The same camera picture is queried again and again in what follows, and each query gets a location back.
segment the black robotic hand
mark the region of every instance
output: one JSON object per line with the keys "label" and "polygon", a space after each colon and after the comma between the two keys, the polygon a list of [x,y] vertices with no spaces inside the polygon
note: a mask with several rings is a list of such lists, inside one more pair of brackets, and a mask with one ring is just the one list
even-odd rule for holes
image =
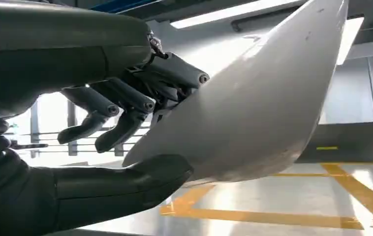
{"label": "black robotic hand", "polygon": [[97,141],[104,151],[129,137],[146,114],[167,108],[169,100],[182,101],[198,83],[185,82],[182,67],[167,68],[179,58],[160,54],[140,20],[0,2],[0,235],[43,235],[130,215],[182,186],[192,168],[175,155],[119,170],[35,168],[9,148],[5,119],[26,111],[43,93],[62,91],[90,112],[80,127],[61,134],[62,142],[89,135],[122,107],[125,118]]}
{"label": "black robotic hand", "polygon": [[173,53],[163,53],[158,39],[149,35],[154,52],[150,60],[140,66],[124,70],[119,78],[90,84],[90,88],[66,88],[62,90],[70,101],[88,112],[81,125],[63,130],[58,141],[61,144],[87,137],[102,128],[103,124],[124,112],[117,125],[99,136],[95,147],[99,153],[109,151],[130,138],[153,113],[154,120],[163,111],[172,109],[208,80],[203,71],[186,63]]}

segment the metal bar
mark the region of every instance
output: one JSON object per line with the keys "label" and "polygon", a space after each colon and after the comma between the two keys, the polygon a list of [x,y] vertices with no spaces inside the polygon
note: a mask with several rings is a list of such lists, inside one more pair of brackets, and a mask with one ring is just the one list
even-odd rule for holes
{"label": "metal bar", "polygon": [[369,83],[371,86],[371,96],[372,96],[372,103],[373,103],[373,82],[372,82],[372,73],[371,73],[371,60],[369,57],[366,58],[368,60],[368,75],[369,75]]}
{"label": "metal bar", "polygon": [[[68,100],[68,127],[76,126],[75,104]],[[68,155],[77,156],[78,147],[76,141],[68,143]]]}
{"label": "metal bar", "polygon": [[114,147],[114,156],[124,156],[123,144],[119,144]]}
{"label": "metal bar", "polygon": [[159,2],[161,0],[112,0],[91,8],[94,11],[122,13],[135,8]]}
{"label": "metal bar", "polygon": [[[38,101],[36,100],[30,108],[30,142],[33,144],[39,143],[39,114],[38,114]],[[31,150],[30,157],[36,158],[37,151]]]}

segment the concrete floor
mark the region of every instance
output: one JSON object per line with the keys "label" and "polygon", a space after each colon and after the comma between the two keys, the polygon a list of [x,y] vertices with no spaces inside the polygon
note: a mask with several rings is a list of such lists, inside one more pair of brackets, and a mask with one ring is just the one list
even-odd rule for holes
{"label": "concrete floor", "polygon": [[272,177],[181,189],[159,207],[81,229],[89,231],[61,235],[373,236],[373,164],[295,164]]}

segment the white plastic part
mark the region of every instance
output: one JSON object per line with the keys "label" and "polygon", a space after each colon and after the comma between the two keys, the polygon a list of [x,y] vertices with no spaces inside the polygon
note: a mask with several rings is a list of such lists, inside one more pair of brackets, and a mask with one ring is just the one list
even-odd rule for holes
{"label": "white plastic part", "polygon": [[153,127],[123,165],[178,154],[194,168],[187,185],[287,168],[318,123],[347,5],[308,1]]}

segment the fluorescent light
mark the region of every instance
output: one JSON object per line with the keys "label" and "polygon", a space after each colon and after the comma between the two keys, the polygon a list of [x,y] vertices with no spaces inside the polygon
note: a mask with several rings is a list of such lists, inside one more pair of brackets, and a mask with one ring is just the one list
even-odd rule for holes
{"label": "fluorescent light", "polygon": [[340,45],[339,56],[337,57],[337,65],[343,65],[344,61],[346,60],[356,35],[360,30],[360,26],[362,26],[363,20],[364,17],[359,17],[347,20],[344,24],[342,43]]}
{"label": "fluorescent light", "polygon": [[195,26],[211,21],[216,21],[232,16],[238,16],[249,12],[260,11],[263,9],[289,4],[300,0],[258,0],[242,5],[226,8],[219,11],[213,11],[207,14],[183,19],[180,21],[172,22],[171,25],[177,29]]}

